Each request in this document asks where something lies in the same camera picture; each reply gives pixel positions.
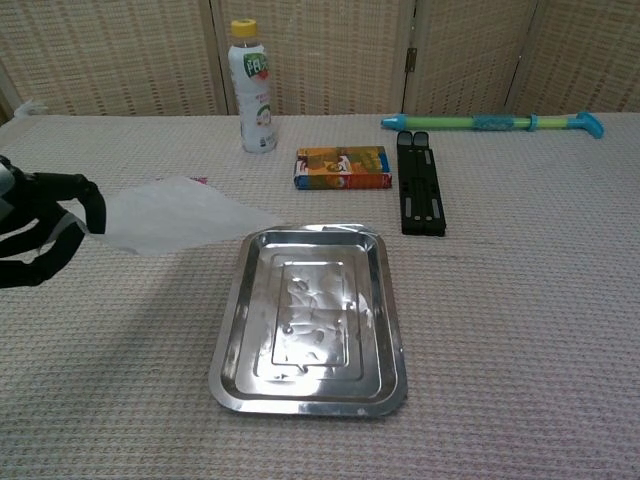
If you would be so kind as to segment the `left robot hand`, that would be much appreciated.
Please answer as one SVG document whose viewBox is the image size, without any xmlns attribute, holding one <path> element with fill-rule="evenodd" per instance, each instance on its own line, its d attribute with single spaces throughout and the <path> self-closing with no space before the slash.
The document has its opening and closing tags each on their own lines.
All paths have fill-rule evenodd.
<svg viewBox="0 0 640 480">
<path fill-rule="evenodd" d="M 81 174 L 26 173 L 1 158 L 1 287 L 38 286 L 103 234 L 106 203 Z"/>
</svg>

